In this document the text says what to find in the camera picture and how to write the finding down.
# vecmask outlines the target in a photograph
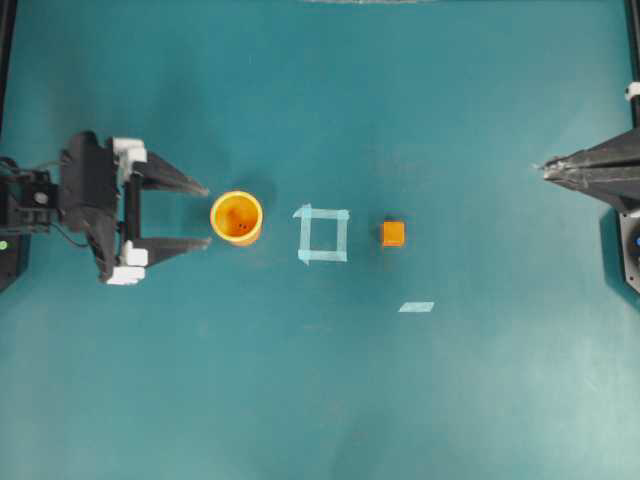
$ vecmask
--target wire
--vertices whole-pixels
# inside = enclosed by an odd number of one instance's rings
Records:
[[[29,170],[41,170],[44,167],[51,167],[53,165],[64,165],[66,162],[63,160],[52,160],[50,162],[41,163],[40,165],[36,165],[35,167],[30,168]]]
[[[78,247],[78,248],[87,248],[89,246],[88,243],[78,243],[76,242],[73,238],[71,238],[69,235],[67,235],[64,230],[62,230],[62,228],[60,228],[59,225],[52,223],[51,224],[52,227],[55,227],[56,230],[58,230],[60,232],[60,235],[62,235],[70,244],[72,244],[74,247]]]
[[[20,171],[16,162],[8,157],[0,157],[0,166],[6,168],[12,175],[15,175]]]

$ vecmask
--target orange cup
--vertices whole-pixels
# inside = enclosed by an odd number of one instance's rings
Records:
[[[262,206],[247,192],[222,195],[211,207],[209,219],[213,230],[236,247],[248,247],[262,232]]]

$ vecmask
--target teal table surface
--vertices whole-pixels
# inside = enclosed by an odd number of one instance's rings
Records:
[[[536,170],[630,128],[630,81],[622,1],[22,1],[3,155],[143,138],[212,192],[145,193],[144,235],[213,235],[234,188],[265,220],[130,288],[35,237],[0,478],[637,479],[613,215]],[[306,203],[349,210],[348,262],[298,259]]]

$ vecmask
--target orange cube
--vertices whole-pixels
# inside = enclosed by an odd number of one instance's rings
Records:
[[[380,230],[383,247],[404,246],[404,222],[384,222]]]

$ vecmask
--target tape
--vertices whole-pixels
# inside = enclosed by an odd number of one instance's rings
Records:
[[[348,210],[327,210],[311,208],[307,203],[293,214],[293,218],[300,218],[300,247],[298,258],[309,265],[311,260],[321,262],[346,262],[347,261],[347,222]],[[336,249],[335,251],[311,250],[311,220],[336,220]]]
[[[429,313],[435,302],[405,302],[398,310],[399,313]]]

